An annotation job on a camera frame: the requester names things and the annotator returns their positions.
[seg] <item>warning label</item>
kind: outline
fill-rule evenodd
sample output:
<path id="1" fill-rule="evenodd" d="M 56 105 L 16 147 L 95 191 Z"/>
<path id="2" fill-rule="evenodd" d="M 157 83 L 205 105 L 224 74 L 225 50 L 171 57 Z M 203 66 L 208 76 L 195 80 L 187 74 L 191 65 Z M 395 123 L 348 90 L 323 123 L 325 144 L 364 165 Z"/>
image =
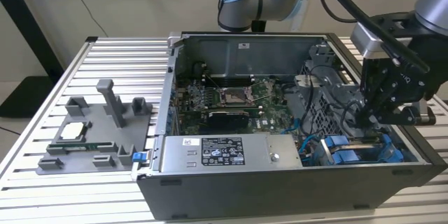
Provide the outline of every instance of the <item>warning label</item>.
<path id="1" fill-rule="evenodd" d="M 203 165 L 244 165 L 240 137 L 203 138 Z"/>

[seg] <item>motherboard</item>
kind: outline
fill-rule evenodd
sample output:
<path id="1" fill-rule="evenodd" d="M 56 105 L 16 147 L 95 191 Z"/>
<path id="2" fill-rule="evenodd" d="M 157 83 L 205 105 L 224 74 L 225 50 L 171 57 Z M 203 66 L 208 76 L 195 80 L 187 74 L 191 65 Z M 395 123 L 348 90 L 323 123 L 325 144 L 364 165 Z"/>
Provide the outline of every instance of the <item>motherboard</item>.
<path id="1" fill-rule="evenodd" d="M 283 134 L 295 124 L 283 86 L 275 77 L 185 81 L 176 90 L 180 134 Z"/>

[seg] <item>open computer tower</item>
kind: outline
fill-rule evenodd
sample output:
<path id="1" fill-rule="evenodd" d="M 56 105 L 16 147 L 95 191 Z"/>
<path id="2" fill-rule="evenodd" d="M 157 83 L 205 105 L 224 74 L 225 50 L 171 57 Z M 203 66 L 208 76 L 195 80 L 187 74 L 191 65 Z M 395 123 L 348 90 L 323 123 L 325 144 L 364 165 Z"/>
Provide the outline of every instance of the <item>open computer tower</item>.
<path id="1" fill-rule="evenodd" d="M 447 164 L 413 126 L 355 127 L 361 66 L 333 34 L 181 33 L 155 146 L 156 219 L 376 208 Z"/>

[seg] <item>black stand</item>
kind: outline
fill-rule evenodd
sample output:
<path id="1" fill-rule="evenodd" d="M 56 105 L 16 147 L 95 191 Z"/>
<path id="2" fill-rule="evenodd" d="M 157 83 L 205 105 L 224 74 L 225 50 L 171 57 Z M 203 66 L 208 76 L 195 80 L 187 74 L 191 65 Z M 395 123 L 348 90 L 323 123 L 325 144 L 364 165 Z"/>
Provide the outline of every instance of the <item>black stand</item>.
<path id="1" fill-rule="evenodd" d="M 27 77 L 0 105 L 0 117 L 31 118 L 52 90 L 63 67 L 24 0 L 0 0 L 13 23 L 44 67 L 47 77 Z"/>

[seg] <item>aluminum extrusion table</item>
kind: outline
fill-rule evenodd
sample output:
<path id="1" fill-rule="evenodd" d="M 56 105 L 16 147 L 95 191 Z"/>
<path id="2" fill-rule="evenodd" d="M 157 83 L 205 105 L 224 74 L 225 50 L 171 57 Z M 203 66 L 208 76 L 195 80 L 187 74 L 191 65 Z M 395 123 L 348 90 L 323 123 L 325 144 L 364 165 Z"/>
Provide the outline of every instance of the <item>aluminum extrusion table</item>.
<path id="1" fill-rule="evenodd" d="M 353 55 L 359 52 L 341 38 Z M 164 223 L 151 214 L 131 172 L 39 176 L 37 161 L 56 134 L 69 96 L 104 103 L 95 85 L 100 78 L 115 81 L 123 102 L 145 97 L 153 104 L 148 144 L 167 69 L 165 38 L 100 38 L 87 42 L 16 144 L 0 164 L 0 223 Z M 435 97 L 429 105 L 437 124 L 419 127 L 448 162 L 448 106 Z M 425 186 L 401 190 L 376 210 L 273 216 L 196 223 L 448 223 L 448 170 Z"/>

